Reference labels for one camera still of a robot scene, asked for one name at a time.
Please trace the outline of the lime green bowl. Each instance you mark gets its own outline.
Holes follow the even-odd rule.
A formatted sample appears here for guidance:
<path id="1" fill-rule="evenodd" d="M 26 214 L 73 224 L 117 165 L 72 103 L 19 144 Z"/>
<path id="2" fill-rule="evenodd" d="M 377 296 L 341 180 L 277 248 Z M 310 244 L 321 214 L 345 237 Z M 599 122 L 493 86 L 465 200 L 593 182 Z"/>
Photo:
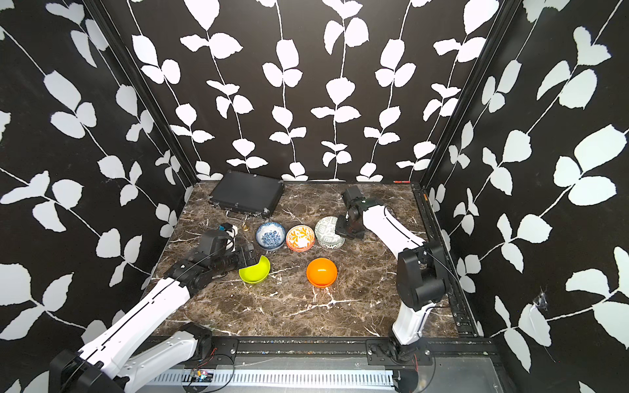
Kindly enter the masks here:
<path id="1" fill-rule="evenodd" d="M 262 255 L 257 264 L 240 269 L 238 274 L 244 283 L 256 284 L 261 283 L 268 277 L 270 268 L 270 260 L 265 255 Z"/>

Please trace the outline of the pale green patterned bowl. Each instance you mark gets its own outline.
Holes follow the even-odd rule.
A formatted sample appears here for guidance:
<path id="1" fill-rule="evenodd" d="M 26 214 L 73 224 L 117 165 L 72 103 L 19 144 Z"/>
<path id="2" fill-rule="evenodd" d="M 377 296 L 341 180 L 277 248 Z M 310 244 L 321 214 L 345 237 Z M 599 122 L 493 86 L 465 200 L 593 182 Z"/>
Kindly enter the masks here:
<path id="1" fill-rule="evenodd" d="M 345 243 L 345 238 L 336 234 L 337 217 L 326 216 L 320 219 L 315 228 L 315 236 L 321 247 L 336 250 Z"/>

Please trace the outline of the blue floral bowl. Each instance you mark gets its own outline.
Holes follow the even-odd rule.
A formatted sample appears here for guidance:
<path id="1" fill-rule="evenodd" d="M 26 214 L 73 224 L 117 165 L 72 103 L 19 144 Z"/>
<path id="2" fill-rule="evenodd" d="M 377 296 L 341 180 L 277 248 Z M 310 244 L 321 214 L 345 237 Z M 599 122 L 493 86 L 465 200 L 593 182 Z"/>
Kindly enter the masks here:
<path id="1" fill-rule="evenodd" d="M 286 229 L 277 222 L 267 222 L 262 224 L 256 231 L 256 241 L 258 245 L 267 251 L 280 249 L 286 240 Z"/>

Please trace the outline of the orange leaf patterned bowl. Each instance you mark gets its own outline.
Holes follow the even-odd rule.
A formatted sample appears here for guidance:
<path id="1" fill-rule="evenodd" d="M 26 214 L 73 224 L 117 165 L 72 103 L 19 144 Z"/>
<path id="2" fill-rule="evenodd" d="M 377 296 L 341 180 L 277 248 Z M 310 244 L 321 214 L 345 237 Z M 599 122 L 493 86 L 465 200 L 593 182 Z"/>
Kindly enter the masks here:
<path id="1" fill-rule="evenodd" d="M 306 252 L 314 246 L 316 241 L 315 231 L 304 224 L 297 225 L 288 230 L 286 245 L 294 252 Z"/>

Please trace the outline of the orange plastic bowl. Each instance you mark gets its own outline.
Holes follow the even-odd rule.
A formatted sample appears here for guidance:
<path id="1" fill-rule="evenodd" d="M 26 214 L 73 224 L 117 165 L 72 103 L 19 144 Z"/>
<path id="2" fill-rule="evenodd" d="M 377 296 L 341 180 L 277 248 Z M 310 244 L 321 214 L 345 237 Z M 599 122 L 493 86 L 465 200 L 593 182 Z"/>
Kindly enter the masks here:
<path id="1" fill-rule="evenodd" d="M 327 288 L 336 282 L 337 265 L 327 258 L 312 260 L 307 266 L 306 277 L 316 288 Z"/>

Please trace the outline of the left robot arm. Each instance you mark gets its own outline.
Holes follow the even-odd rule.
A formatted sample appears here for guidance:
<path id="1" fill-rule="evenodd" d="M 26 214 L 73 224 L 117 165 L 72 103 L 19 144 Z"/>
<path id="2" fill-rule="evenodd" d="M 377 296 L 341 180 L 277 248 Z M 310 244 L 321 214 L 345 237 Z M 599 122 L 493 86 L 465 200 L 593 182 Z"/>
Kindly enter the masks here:
<path id="1" fill-rule="evenodd" d="M 64 350 L 49 367 L 50 392 L 136 392 L 169 368 L 216 355 L 210 329 L 185 324 L 163 342 L 139 347 L 177 309 L 216 278 L 256 265 L 255 247 L 232 224 L 204 233 L 124 317 L 80 350 Z"/>

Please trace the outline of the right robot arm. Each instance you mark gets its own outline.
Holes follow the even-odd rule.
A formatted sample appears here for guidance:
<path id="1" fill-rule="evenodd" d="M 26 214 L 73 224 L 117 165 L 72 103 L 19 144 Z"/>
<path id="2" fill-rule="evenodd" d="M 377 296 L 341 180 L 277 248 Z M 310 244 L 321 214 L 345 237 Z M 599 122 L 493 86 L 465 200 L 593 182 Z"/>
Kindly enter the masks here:
<path id="1" fill-rule="evenodd" d="M 357 186 L 347 188 L 342 201 L 347 211 L 337 218 L 335 233 L 348 239 L 362 239 L 370 231 L 396 257 L 396 290 L 401 308 L 392 333 L 400 345 L 417 342 L 430 312 L 447 293 L 447 270 L 435 265 L 439 249 L 414 235 L 384 203 L 366 198 Z"/>

